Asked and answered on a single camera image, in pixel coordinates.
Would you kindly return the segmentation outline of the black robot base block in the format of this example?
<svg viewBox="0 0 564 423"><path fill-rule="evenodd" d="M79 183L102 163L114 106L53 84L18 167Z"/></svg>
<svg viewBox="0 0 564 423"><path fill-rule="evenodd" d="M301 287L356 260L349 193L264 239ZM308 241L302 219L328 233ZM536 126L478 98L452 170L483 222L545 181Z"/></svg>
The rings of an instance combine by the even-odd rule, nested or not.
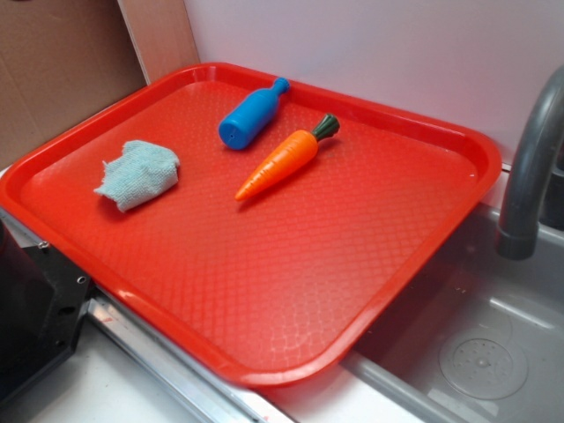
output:
<svg viewBox="0 0 564 423"><path fill-rule="evenodd" d="M21 247L1 225L1 405L76 350L93 282L54 247Z"/></svg>

